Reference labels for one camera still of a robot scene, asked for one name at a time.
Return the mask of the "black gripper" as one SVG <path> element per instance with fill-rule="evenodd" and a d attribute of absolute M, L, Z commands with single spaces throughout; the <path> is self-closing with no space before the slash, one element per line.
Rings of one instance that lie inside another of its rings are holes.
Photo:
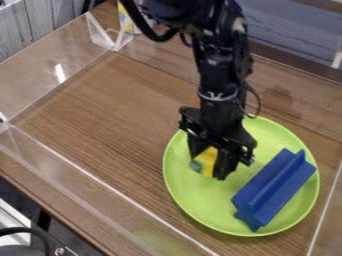
<path fill-rule="evenodd" d="M 179 128 L 187 133 L 191 158 L 208 147 L 217 150 L 213 177 L 224 180 L 239 163 L 251 165 L 256 140 L 243 127 L 247 93 L 234 90 L 228 94 L 197 92 L 200 107 L 179 109 Z"/>

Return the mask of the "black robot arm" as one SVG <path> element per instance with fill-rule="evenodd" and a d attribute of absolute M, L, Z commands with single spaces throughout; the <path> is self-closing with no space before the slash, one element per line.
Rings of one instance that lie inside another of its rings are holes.
<path fill-rule="evenodd" d="M 199 108 L 181 107 L 195 170 L 223 180 L 254 162 L 258 142 L 243 127 L 252 73 L 248 26 L 235 0 L 141 0 L 145 16 L 191 38 L 199 72 Z"/>

